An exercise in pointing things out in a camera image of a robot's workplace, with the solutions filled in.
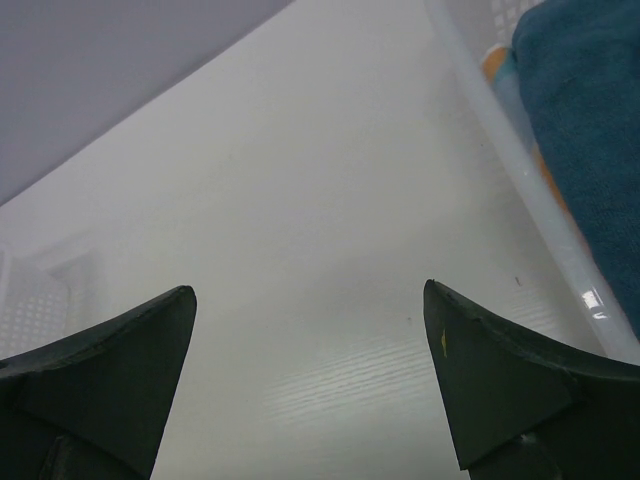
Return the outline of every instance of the table surface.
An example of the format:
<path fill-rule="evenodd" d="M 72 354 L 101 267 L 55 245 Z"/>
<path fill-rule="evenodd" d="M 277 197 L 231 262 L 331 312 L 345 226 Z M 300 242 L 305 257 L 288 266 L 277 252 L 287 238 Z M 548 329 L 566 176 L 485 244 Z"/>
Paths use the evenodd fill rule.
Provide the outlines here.
<path fill-rule="evenodd" d="M 69 283 L 69 332 L 195 288 L 157 480 L 466 478 L 429 278 L 599 352 L 420 0 L 298 0 L 2 206 L 0 232 Z"/>

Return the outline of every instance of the white tabletop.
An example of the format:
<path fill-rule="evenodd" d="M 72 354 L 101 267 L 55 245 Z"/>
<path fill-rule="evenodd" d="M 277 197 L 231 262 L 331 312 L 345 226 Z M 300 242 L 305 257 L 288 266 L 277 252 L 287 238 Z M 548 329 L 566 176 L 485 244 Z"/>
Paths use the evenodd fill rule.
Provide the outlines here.
<path fill-rule="evenodd" d="M 154 479 L 466 478 L 436 278 L 598 351 L 421 0 L 298 0 L 0 208 L 69 331 L 179 284 L 198 317 Z"/>

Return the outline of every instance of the white basket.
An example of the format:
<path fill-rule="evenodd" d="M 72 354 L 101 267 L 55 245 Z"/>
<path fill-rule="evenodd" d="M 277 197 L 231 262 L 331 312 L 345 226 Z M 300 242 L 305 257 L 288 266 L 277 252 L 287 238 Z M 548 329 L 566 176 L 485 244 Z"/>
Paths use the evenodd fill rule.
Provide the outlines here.
<path fill-rule="evenodd" d="M 522 14 L 538 3 L 541 0 L 425 0 L 461 88 L 605 352 L 640 365 L 640 343 L 624 313 L 480 69 L 487 50 L 496 43 L 508 44 Z"/>
<path fill-rule="evenodd" d="M 0 359 L 64 336 L 69 289 L 0 245 Z"/>

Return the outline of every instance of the white container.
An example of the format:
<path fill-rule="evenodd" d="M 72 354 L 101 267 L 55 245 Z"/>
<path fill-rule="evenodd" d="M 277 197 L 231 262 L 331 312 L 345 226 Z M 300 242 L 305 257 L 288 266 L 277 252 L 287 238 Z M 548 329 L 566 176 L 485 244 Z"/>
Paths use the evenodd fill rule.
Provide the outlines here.
<path fill-rule="evenodd" d="M 624 313 L 480 69 L 487 50 L 496 43 L 509 44 L 522 14 L 538 3 L 541 0 L 425 0 L 461 88 L 605 352 L 640 365 L 640 343 Z"/>
<path fill-rule="evenodd" d="M 0 245 L 0 359 L 64 336 L 69 289 Z"/>

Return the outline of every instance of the light blue cloth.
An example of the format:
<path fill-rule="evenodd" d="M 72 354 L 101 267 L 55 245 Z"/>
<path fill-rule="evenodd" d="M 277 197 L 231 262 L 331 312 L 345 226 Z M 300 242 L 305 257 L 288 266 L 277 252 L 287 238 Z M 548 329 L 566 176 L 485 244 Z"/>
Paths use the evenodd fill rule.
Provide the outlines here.
<path fill-rule="evenodd" d="M 545 163 L 640 335 L 640 0 L 547 0 L 513 48 Z"/>

